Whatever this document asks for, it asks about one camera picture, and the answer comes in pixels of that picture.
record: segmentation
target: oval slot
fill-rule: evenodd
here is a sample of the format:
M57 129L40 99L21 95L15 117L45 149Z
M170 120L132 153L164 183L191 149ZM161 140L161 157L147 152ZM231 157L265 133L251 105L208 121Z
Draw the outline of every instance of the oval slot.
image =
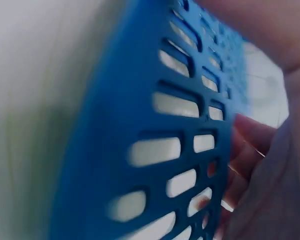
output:
M177 73L189 78L189 69L188 67L180 62L179 60L175 59L173 56L169 55L163 50L159 50L159 58L161 62L166 65L168 68L176 71Z
M224 112L219 108L209 106L209 115L212 120L216 120L216 121L224 120Z
M140 230L121 238L120 240L141 240L149 239L159 240L168 233L171 232L176 222L176 213L173 211L158 220L153 221L152 223L144 226Z
M219 64L219 62L215 58L209 57L209 61L212 64L212 66L214 66L218 70L221 70L221 65Z
M167 182L166 194L169 198L175 198L176 196L188 191L196 185L197 172L194 169L181 173Z
M154 110L161 114L199 118L197 103L161 92L153 94Z
M209 23L203 17L201 18L201 26L202 26L203 35L208 35L208 37L215 44L218 44L216 32L210 27Z
M108 216L112 220L125 223L140 216L145 208L145 192L135 191L113 200L108 209Z
M212 91L219 92L219 88L216 82L213 80L207 78L206 76L201 76L203 85L206 86L208 89L211 89Z
M191 236L192 228L188 226L185 230L183 230L178 236L176 236L172 240L189 240Z
M208 178L212 178L217 174L218 171L218 160L214 160L208 165L207 176Z
M215 148L215 137L211 134L198 135L193 138L194 152L201 153Z
M205 229L209 223L210 213L207 212L202 221L202 229Z
M188 212L187 212L188 217L195 215L202 208L208 205L209 201L212 198L212 194L213 194L212 189L210 187L207 187L198 195L194 196L189 203ZM202 204L201 203L202 200L207 200L207 201L204 204Z
M130 163L141 168L177 159L180 154L181 143L177 137L142 140L133 144Z
M175 25L172 21L170 21L170 27L172 30L179 35L187 44L189 44L191 47L198 50L197 44L177 25Z

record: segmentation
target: finger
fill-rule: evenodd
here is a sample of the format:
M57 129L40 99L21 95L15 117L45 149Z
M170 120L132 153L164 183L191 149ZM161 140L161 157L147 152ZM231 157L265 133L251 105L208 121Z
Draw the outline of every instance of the finger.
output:
M248 189L248 182L229 168L227 188L223 200L233 209L238 206L240 199Z
M213 240L222 240L225 232L225 228L228 225L230 219L231 219L232 212L228 211L224 207L221 208L221 217L220 217L220 223L215 231Z
M237 114L234 126L243 138L263 155L270 149L276 129L261 124L247 116Z
M204 196L200 202L198 202L196 208L198 211L203 209L205 206L207 206L210 202L210 199L206 196ZM225 224L227 224L231 218L232 212L225 209L223 206L221 206L221 214L220 214L220 222L218 228L222 228ZM205 217L202 221L203 225L207 225L209 221L209 218Z
M236 129L233 130L232 139L232 157L229 167L249 182L252 172L264 156L246 142Z
M300 65L300 0L196 0L284 69Z

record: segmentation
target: blue plastic basket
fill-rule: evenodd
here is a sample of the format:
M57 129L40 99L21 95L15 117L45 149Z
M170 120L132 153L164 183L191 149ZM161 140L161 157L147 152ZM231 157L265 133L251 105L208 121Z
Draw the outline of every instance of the blue plastic basket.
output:
M50 239L125 239L174 213L163 240L189 227L189 239L211 240L227 181L234 112L247 110L242 38L192 0L130 0L127 6L91 80L67 149ZM163 64L162 52L186 66L186 74ZM216 89L205 86L207 79ZM154 93L194 103L198 113L157 109ZM210 107L222 111L223 120L213 120ZM214 148L196 152L194 136L200 135L212 135ZM131 161L136 143L166 138L180 142L176 159L137 166ZM211 163L217 169L209 177ZM167 182L189 170L195 170L195 185L168 196ZM210 203L188 216L189 202L207 187L213 191ZM109 215L111 203L135 192L145 196L141 214L127 221Z

